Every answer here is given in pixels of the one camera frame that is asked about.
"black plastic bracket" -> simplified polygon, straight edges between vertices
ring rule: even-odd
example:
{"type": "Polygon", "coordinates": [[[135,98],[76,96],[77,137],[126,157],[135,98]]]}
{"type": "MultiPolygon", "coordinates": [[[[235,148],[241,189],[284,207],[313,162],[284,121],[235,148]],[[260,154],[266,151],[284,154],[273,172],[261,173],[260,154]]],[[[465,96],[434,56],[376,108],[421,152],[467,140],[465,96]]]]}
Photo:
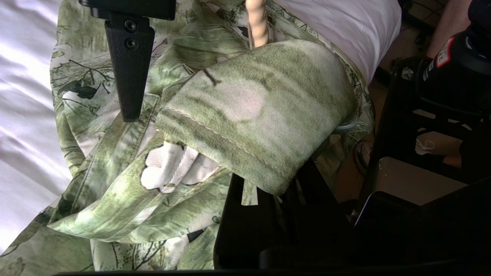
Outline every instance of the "black plastic bracket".
{"type": "Polygon", "coordinates": [[[125,122],[138,121],[155,31],[146,17],[174,20],[176,0],[79,0],[106,19],[106,36],[125,122]]]}
{"type": "Polygon", "coordinates": [[[125,122],[140,117],[155,31],[148,18],[111,13],[106,21],[109,52],[125,122]]]}

